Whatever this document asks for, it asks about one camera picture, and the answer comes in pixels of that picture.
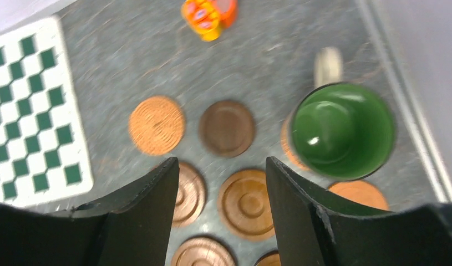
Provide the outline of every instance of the wooden coaster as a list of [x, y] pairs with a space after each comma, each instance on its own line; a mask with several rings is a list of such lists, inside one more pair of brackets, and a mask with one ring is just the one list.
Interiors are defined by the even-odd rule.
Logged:
[[293, 151], [291, 150], [290, 146], [288, 145], [288, 122], [289, 118], [287, 118], [284, 123], [283, 127], [281, 128], [281, 147], [283, 148], [283, 151], [285, 152], [285, 155], [288, 157], [288, 159], [295, 165], [297, 165], [302, 170], [308, 171], [309, 168], [307, 168], [306, 165], [304, 165], [301, 160], [294, 155]]
[[198, 171], [186, 162], [180, 162], [180, 178], [172, 227], [191, 224], [203, 211], [206, 189]]
[[389, 205], [381, 191], [363, 180], [337, 182], [332, 184], [328, 190], [362, 205], [389, 210]]
[[227, 249], [216, 241], [193, 238], [184, 242], [174, 253], [172, 266], [235, 266]]
[[147, 98], [129, 117], [129, 134], [142, 152], [160, 156], [171, 151], [185, 132], [185, 118], [176, 102], [165, 96]]
[[203, 113], [200, 138], [213, 153], [222, 157], [236, 157], [252, 145], [255, 124], [250, 111], [242, 104], [218, 101]]
[[255, 266], [281, 266], [280, 255], [278, 253], [273, 253], [265, 256], [259, 260]]
[[275, 234], [265, 171], [234, 173], [221, 186], [217, 208], [224, 224], [239, 237], [262, 241]]

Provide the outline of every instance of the table surface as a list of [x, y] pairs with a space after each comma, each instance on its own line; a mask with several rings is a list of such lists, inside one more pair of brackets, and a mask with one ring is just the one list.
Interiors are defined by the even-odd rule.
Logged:
[[[239, 265], [253, 265], [276, 249], [276, 240], [249, 242], [228, 231], [217, 215], [219, 188], [238, 170], [263, 169], [267, 156], [276, 156], [320, 186], [332, 183], [293, 165], [280, 144], [284, 119], [313, 88], [314, 56], [327, 46], [341, 50], [344, 79], [376, 91], [397, 118], [393, 154], [366, 180], [384, 193], [393, 211], [436, 201], [353, 0], [239, 1], [237, 21], [211, 43], [202, 42], [188, 28], [180, 15], [181, 4], [78, 0], [58, 13], [95, 185], [85, 195], [34, 210], [51, 212], [94, 200], [176, 156], [202, 173], [208, 194], [205, 209], [193, 224], [172, 229], [166, 264], [184, 240], [210, 235], [230, 247]], [[175, 99], [187, 121], [182, 141], [160, 157], [142, 154], [128, 134], [131, 112], [153, 95]], [[235, 158], [210, 154], [198, 136], [202, 113], [223, 99], [241, 101], [256, 121], [252, 146]]]

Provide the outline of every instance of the chessboard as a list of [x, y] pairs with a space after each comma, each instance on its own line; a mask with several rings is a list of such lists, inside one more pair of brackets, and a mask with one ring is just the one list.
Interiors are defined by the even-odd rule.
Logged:
[[0, 36], [0, 202], [29, 207], [92, 185], [59, 19]]

